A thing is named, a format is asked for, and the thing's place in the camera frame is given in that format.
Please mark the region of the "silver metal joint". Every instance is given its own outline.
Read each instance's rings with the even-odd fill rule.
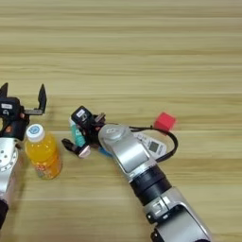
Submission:
[[[101,145],[111,153],[129,182],[156,164],[130,128],[105,125],[98,134]]]

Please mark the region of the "red block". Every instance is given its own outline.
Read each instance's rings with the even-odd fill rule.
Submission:
[[[176,118],[162,112],[154,123],[154,128],[170,131],[176,123]]]

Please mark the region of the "plastic bottle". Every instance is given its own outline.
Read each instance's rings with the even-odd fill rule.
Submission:
[[[26,155],[42,179],[53,179],[61,172],[61,159],[54,136],[45,132],[39,124],[31,125],[26,131]]]

